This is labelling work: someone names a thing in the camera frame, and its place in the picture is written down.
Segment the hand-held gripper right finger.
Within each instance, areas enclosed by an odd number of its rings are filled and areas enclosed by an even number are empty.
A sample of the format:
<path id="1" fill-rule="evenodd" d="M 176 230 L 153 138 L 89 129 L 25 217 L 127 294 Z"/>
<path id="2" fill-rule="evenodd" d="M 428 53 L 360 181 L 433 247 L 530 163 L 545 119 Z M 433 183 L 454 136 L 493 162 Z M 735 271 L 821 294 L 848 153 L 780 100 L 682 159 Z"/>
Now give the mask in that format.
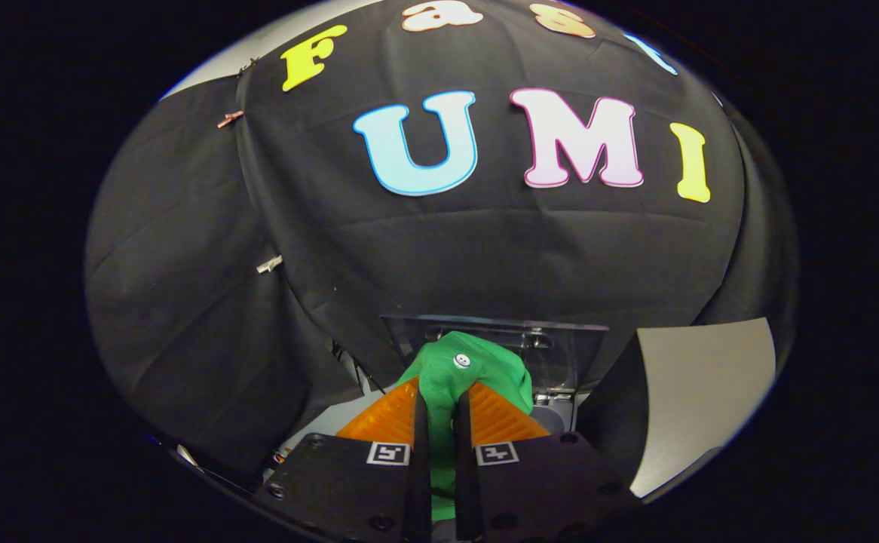
<path id="1" fill-rule="evenodd" d="M 585 437 L 551 434 L 493 388 L 459 398 L 456 534 L 468 542 L 590 542 L 640 506 Z"/>

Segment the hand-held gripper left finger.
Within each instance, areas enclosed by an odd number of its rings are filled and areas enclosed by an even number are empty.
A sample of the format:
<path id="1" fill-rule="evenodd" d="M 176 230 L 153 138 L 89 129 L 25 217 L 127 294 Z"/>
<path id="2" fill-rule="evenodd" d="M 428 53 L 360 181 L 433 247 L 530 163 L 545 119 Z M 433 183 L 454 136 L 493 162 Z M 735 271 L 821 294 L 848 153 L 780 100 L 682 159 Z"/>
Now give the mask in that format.
<path id="1" fill-rule="evenodd" d="M 428 542 L 429 457 L 427 409 L 409 379 L 339 433 L 302 437 L 256 506 L 319 542 Z"/>

